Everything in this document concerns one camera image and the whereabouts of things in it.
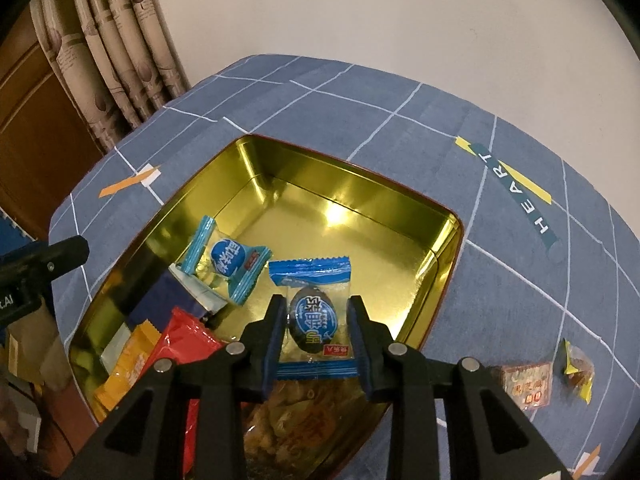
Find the clear snack bag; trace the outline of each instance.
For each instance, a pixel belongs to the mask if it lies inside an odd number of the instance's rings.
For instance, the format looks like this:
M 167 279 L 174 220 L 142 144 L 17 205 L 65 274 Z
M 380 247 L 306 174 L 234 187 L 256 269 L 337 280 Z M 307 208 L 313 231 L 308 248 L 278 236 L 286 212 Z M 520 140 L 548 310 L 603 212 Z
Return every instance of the clear snack bag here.
M 203 216 L 180 269 L 211 288 L 226 280 L 229 299 L 242 305 L 270 257 L 267 247 L 241 244 L 220 232 L 215 219 Z
M 269 263 L 269 276 L 286 286 L 287 331 L 280 380 L 357 375 L 346 323 L 351 263 L 347 256 Z
M 566 348 L 566 366 L 564 374 L 569 379 L 569 384 L 577 389 L 578 396 L 587 404 L 591 402 L 591 388 L 596 368 L 593 361 L 587 357 L 577 346 L 564 340 Z

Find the curtain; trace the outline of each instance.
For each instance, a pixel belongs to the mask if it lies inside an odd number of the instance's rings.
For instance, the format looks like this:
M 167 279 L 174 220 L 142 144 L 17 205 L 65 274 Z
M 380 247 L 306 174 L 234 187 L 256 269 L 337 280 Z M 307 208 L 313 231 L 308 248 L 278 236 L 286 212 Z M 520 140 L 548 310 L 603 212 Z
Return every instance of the curtain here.
M 105 152 L 186 90 L 153 0 L 32 0 L 38 41 Z

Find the red snack package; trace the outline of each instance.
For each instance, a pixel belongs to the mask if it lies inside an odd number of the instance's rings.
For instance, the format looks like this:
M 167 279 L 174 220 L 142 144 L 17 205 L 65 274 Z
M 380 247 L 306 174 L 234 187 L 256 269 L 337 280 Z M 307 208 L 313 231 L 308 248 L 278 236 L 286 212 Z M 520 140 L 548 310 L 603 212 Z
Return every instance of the red snack package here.
M 151 352 L 142 370 L 147 369 L 158 359 L 167 357 L 179 365 L 206 359 L 213 352 L 225 346 L 214 338 L 198 321 L 179 307 L 174 307 L 169 324 L 162 332 L 160 341 Z M 196 451 L 196 425 L 198 422 L 198 400 L 190 400 L 187 412 L 187 425 L 184 431 L 184 455 L 182 474 L 186 475 L 193 466 Z

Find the orange stripe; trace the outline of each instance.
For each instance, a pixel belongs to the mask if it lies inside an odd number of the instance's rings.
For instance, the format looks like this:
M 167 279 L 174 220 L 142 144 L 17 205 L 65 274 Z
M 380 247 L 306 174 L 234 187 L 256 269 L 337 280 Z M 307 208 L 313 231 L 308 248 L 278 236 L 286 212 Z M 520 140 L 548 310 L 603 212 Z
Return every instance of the orange stripe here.
M 158 168 L 151 168 L 150 170 L 143 171 L 136 176 L 130 176 L 124 180 L 119 181 L 117 184 L 111 184 L 110 186 L 105 187 L 98 195 L 98 198 L 102 198 L 103 196 L 112 195 L 121 189 L 125 189 L 126 187 L 133 186 L 139 182 L 145 180 L 148 176 L 150 176 L 155 170 Z
M 589 467 L 589 464 L 593 462 L 593 460 L 598 456 L 598 453 L 600 453 L 600 444 L 598 444 L 598 447 L 596 447 L 596 449 L 591 451 L 590 455 L 587 457 L 587 460 L 582 462 L 582 465 L 575 470 L 574 480 L 578 480 L 578 478 L 582 476 L 582 473 L 584 473 L 585 469 Z

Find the small snack packet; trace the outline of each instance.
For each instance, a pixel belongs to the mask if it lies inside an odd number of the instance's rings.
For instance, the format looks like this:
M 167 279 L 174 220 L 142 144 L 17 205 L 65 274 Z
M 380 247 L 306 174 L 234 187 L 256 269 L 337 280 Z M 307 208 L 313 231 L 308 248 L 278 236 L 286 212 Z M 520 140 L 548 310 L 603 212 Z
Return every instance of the small snack packet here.
M 107 381 L 95 389 L 94 396 L 109 412 L 116 407 L 122 397 L 129 391 L 140 377 L 146 360 L 151 355 L 160 333 L 145 320 L 131 333 L 125 343 L 120 357 L 113 367 L 113 372 Z
M 346 325 L 351 263 L 347 256 L 269 263 L 269 276 L 286 286 L 288 330 L 280 380 L 357 375 Z
M 504 391 L 518 407 L 525 411 L 542 408 L 551 401 L 551 362 L 523 366 L 500 366 L 492 368 Z
M 593 378 L 596 374 L 595 366 L 582 350 L 577 346 L 573 346 L 566 339 L 564 340 L 564 347 L 566 348 L 564 374 L 569 379 L 569 384 L 578 389 L 578 396 L 589 404 L 591 402 Z
M 211 288 L 216 286 L 216 279 L 226 280 L 229 299 L 242 305 L 270 257 L 267 247 L 250 247 L 232 240 L 220 232 L 215 219 L 205 215 L 180 268 Z
M 172 310 L 171 319 L 162 332 L 160 341 L 146 360 L 142 373 L 144 374 L 158 359 L 166 357 L 173 359 L 179 365 L 193 363 L 206 359 L 223 346 L 224 343 L 213 337 L 196 317 L 176 306 Z M 196 399 L 189 401 L 184 431 L 183 475 L 190 471 L 195 458 L 198 404 L 199 401 Z

